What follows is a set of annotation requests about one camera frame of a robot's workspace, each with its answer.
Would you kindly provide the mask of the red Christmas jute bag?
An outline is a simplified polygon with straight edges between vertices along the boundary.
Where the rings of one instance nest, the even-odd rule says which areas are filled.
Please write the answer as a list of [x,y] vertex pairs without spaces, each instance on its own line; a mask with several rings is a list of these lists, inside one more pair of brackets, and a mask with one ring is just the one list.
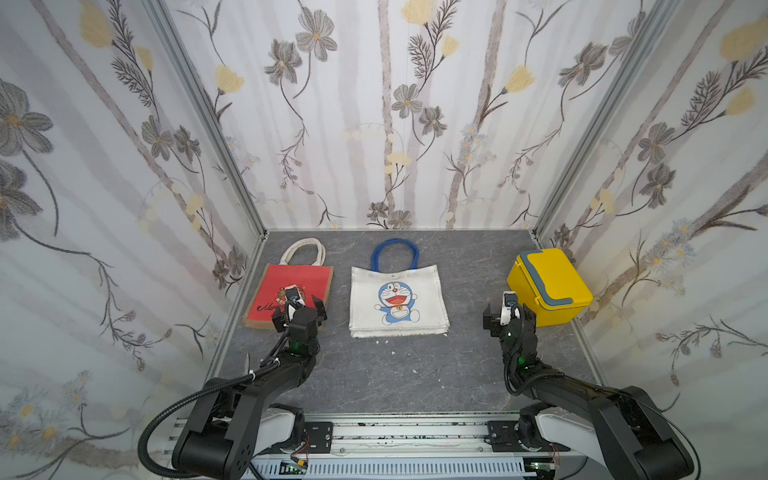
[[[310,264],[292,265],[293,256],[304,247],[315,247],[316,258]],[[330,293],[334,269],[325,264],[326,248],[314,237],[303,238],[290,245],[277,264],[268,264],[257,284],[243,324],[251,329],[271,329],[272,315],[287,304],[288,290],[296,288],[312,307],[314,297],[326,302]]]

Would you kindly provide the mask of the white Doraemon canvas bag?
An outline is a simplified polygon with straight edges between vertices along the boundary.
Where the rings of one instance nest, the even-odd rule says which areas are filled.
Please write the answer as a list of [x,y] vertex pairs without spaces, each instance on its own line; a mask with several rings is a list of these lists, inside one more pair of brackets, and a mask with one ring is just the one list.
[[[403,245],[412,253],[408,269],[380,271],[380,255],[389,246]],[[442,335],[450,320],[435,265],[420,267],[420,251],[413,242],[388,239],[371,255],[368,269],[351,269],[349,330],[354,338]]]

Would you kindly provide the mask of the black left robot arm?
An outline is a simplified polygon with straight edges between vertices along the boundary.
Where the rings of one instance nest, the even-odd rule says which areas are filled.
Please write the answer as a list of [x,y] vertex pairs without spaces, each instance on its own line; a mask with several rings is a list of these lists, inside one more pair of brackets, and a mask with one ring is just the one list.
[[[254,370],[232,379],[213,378],[201,390],[162,410],[139,437],[139,462],[165,478],[239,479],[251,458],[262,451],[257,445],[262,416],[282,393],[302,385],[316,365],[320,346],[318,331],[327,319],[323,301],[310,306],[289,301],[273,313],[282,333],[267,358]],[[193,406],[172,452],[171,467],[157,463],[148,443],[155,429],[175,412]]]

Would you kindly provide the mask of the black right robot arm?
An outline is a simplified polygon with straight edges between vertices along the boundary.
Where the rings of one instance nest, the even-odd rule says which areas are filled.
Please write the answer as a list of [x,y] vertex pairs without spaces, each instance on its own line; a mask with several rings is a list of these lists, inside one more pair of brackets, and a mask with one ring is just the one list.
[[700,478],[692,442],[644,390],[589,383],[544,363],[536,316],[515,295],[505,295],[499,312],[484,309],[482,327],[500,343],[507,392],[533,402],[519,413],[523,445],[567,446],[615,479]]

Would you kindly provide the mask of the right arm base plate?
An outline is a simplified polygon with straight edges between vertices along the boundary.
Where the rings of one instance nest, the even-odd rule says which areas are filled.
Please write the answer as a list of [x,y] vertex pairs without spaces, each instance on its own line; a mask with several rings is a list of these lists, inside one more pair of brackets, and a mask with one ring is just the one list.
[[570,451],[570,448],[557,443],[523,440],[517,428],[517,421],[488,421],[487,431],[484,441],[491,446],[494,453],[553,454],[555,451]]

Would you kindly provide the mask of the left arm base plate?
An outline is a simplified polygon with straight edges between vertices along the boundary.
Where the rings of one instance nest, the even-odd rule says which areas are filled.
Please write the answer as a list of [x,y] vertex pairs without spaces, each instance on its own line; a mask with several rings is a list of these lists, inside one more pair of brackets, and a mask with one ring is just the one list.
[[278,449],[284,453],[329,454],[333,440],[332,422],[304,422],[295,425]]

